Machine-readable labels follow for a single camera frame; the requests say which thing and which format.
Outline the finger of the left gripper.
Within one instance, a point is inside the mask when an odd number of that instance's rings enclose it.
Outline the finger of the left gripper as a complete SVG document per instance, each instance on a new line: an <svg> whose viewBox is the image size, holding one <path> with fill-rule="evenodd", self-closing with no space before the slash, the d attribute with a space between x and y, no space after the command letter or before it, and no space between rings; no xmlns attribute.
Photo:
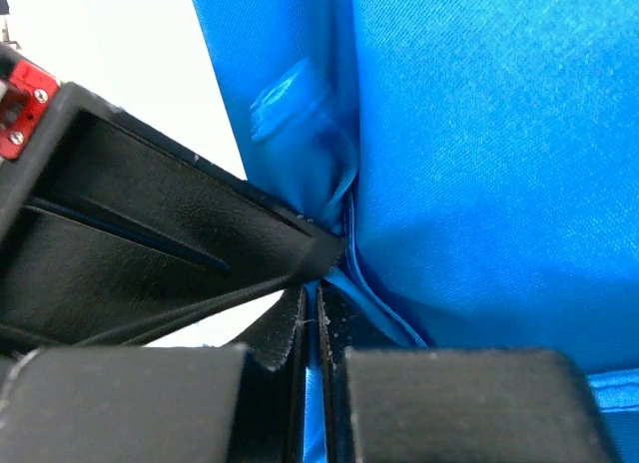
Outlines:
<svg viewBox="0 0 639 463"><path fill-rule="evenodd" d="M1 243L1 345L146 343L324 276L340 239L270 221L223 240L229 269L26 210Z"/></svg>

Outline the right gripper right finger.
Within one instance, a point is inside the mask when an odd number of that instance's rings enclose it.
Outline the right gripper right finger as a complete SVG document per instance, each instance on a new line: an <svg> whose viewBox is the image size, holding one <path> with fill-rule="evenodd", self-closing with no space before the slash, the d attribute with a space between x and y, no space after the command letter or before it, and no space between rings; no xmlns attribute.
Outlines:
<svg viewBox="0 0 639 463"><path fill-rule="evenodd" d="M319 287L331 462L615 462L584 376L544 349L406 349Z"/></svg>

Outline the blue cloth napkin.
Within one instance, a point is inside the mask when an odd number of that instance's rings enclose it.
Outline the blue cloth napkin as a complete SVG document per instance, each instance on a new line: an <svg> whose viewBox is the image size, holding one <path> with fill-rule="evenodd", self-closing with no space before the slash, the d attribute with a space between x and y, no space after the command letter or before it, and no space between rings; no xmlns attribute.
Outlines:
<svg viewBox="0 0 639 463"><path fill-rule="evenodd" d="M542 346L638 458L638 0L193 0L250 182L396 342Z"/></svg>

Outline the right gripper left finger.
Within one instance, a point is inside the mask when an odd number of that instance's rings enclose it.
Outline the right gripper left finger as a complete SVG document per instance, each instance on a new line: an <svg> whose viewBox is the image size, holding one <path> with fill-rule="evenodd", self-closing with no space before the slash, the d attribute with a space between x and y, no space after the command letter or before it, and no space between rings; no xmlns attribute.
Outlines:
<svg viewBox="0 0 639 463"><path fill-rule="evenodd" d="M1 391L5 462L298 462L307 294L219 348L59 347Z"/></svg>

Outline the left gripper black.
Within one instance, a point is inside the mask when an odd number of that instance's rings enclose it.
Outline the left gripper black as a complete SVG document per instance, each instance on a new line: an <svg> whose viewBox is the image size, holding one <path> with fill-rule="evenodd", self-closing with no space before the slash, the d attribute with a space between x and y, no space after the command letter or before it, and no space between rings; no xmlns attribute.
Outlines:
<svg viewBox="0 0 639 463"><path fill-rule="evenodd" d="M118 126L82 0L1 0L1 191L38 193L215 263L334 263L340 239Z"/></svg>

